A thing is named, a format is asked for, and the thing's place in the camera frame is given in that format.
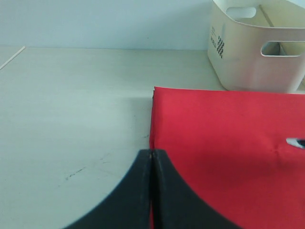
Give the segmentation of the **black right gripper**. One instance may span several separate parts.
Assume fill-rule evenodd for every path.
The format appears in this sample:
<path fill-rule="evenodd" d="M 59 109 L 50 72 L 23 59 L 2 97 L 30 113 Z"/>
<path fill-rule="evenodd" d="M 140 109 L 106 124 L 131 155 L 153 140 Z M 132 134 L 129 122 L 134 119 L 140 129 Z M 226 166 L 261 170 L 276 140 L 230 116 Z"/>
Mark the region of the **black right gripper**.
<path fill-rule="evenodd" d="M 305 139 L 300 138 L 287 138 L 286 142 L 294 147 L 305 149 Z"/>

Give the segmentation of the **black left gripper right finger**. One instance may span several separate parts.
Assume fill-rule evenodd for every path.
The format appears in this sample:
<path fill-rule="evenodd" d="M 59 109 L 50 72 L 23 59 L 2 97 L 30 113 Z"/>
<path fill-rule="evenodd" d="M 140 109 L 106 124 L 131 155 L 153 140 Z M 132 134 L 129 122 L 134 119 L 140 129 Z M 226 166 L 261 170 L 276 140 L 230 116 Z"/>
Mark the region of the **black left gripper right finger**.
<path fill-rule="evenodd" d="M 164 150 L 152 151 L 153 229 L 238 229 L 188 186 Z"/>

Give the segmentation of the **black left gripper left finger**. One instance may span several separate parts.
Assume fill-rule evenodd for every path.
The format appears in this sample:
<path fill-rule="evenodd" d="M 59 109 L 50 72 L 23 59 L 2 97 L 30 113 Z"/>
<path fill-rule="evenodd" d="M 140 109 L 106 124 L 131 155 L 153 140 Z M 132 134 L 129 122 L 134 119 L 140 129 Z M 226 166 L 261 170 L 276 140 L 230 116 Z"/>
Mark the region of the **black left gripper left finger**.
<path fill-rule="evenodd" d="M 147 229 L 152 151 L 140 150 L 115 189 L 68 229 Z"/>

